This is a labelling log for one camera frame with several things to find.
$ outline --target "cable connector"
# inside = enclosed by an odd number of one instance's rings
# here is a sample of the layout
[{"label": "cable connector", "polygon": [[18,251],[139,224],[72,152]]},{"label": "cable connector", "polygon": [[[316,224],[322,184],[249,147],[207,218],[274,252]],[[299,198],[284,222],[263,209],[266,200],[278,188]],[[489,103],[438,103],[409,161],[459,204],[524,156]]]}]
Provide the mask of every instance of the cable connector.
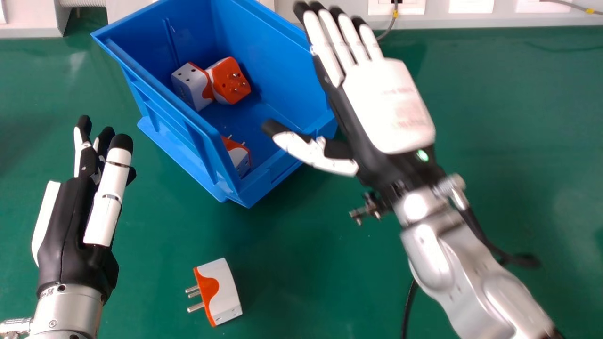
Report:
[{"label": "cable connector", "polygon": [[188,313],[205,308],[212,327],[223,324],[243,314],[235,280],[226,259],[221,258],[193,268],[196,286],[187,288],[189,298],[201,296],[201,303],[186,310]]}]

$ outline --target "robotic arm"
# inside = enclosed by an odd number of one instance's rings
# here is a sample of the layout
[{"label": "robotic arm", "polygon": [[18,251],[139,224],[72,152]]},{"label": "robotic arm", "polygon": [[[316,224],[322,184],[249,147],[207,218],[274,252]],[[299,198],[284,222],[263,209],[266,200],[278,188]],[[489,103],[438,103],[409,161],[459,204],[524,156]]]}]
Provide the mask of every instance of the robotic arm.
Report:
[{"label": "robotic arm", "polygon": [[39,268],[33,318],[0,323],[0,337],[96,339],[101,311],[119,273],[113,235],[130,166],[133,142],[106,127],[90,141],[92,123],[82,116],[74,128],[74,177],[50,181],[31,242]]},{"label": "robotic arm", "polygon": [[297,2],[318,80],[347,142],[291,131],[267,121],[264,132],[313,167],[356,176],[371,189],[358,223],[394,212],[412,275],[463,339],[561,338],[527,288],[501,262],[510,256],[481,230],[463,179],[435,157],[435,126],[404,62],[385,58],[370,27],[340,8]]}]

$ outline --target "robotic hand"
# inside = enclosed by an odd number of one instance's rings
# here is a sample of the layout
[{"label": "robotic hand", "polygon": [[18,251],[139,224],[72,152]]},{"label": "robotic hand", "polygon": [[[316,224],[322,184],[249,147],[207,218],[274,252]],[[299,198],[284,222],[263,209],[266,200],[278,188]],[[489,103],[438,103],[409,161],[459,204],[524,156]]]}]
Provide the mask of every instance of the robotic hand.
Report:
[{"label": "robotic hand", "polygon": [[74,128],[74,177],[48,183],[31,251],[39,267],[33,318],[0,323],[0,337],[96,339],[103,305],[115,289],[119,266],[113,235],[125,187],[136,177],[133,142],[106,127],[90,141],[92,123]]},{"label": "robotic hand", "polygon": [[561,338],[524,284],[501,266],[535,262],[494,246],[464,195],[463,179],[438,166],[434,123],[404,62],[383,57],[360,17],[318,2],[297,2],[294,12],[347,142],[313,140],[274,120],[264,132],[299,160],[369,187],[365,206],[350,213],[358,223],[396,214],[414,279],[443,307],[459,337]]}]

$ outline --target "blue storage box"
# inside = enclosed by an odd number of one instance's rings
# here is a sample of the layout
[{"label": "blue storage box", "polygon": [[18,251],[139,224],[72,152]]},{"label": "blue storage box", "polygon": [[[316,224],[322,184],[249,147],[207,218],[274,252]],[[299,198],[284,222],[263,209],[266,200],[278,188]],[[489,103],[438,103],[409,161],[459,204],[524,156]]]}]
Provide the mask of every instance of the blue storage box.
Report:
[{"label": "blue storage box", "polygon": [[[301,165],[262,133],[266,119],[335,134],[305,33],[255,0],[162,0],[92,36],[124,70],[138,127],[218,201],[250,208]],[[172,91],[170,75],[183,64],[205,68],[228,56],[251,84],[236,105],[197,113]],[[242,179],[221,140],[229,135],[250,150]]]}]

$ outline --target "white finger segment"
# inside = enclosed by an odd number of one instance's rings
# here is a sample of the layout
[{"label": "white finger segment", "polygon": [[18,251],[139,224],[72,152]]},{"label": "white finger segment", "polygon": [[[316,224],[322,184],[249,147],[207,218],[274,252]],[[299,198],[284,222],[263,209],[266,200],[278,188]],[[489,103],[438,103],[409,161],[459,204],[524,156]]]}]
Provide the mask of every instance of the white finger segment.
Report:
[{"label": "white finger segment", "polygon": [[344,38],[346,38],[347,43],[350,45],[350,49],[352,50],[356,62],[359,65],[367,63],[367,50],[360,41],[360,37],[358,37],[358,33],[356,32],[356,28],[354,28],[354,24],[350,17],[340,14],[337,20],[339,21],[339,27],[341,28]]},{"label": "white finger segment", "polygon": [[343,73],[333,53],[333,49],[329,46],[329,42],[324,35],[316,13],[306,11],[303,14],[303,25],[306,27],[306,32],[308,33],[312,54],[320,58],[331,83],[336,87],[339,86],[343,81]]},{"label": "white finger segment", "polygon": [[337,28],[337,24],[335,23],[333,16],[327,10],[319,10],[318,16],[327,29],[327,34],[333,43],[335,54],[337,55],[344,72],[347,72],[350,67],[354,65],[354,59],[352,59],[350,50],[348,49],[346,42],[343,40],[343,37],[339,33],[339,28]]},{"label": "white finger segment", "polygon": [[371,57],[372,61],[383,59],[383,52],[381,51],[381,47],[377,43],[377,38],[375,38],[375,34],[373,30],[368,25],[360,25],[360,38],[362,42],[367,47],[368,56]]}]

